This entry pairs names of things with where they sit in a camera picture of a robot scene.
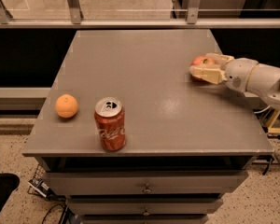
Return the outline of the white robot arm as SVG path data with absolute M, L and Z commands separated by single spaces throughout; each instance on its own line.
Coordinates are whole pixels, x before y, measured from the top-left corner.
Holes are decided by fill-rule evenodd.
M 266 105 L 280 111 L 280 68 L 247 58 L 207 53 L 189 72 L 212 84 L 224 83 L 229 89 L 257 95 Z

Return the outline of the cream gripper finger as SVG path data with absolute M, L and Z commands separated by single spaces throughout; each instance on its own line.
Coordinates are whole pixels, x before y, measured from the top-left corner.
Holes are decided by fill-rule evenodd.
M 194 67 L 193 75 L 202 78 L 212 84 L 220 84 L 226 81 L 226 75 L 219 65 L 216 65 L 215 69 L 201 68 L 199 66 Z
M 207 53 L 206 56 L 213 59 L 215 61 L 215 64 L 218 64 L 220 66 L 221 70 L 225 70 L 227 64 L 234 59 L 233 56 L 218 53 Z

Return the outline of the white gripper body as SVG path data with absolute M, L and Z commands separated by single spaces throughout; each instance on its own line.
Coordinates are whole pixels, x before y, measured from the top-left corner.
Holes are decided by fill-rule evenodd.
M 248 78 L 259 62 L 247 58 L 234 59 L 227 63 L 225 75 L 226 86 L 234 91 L 245 92 Z

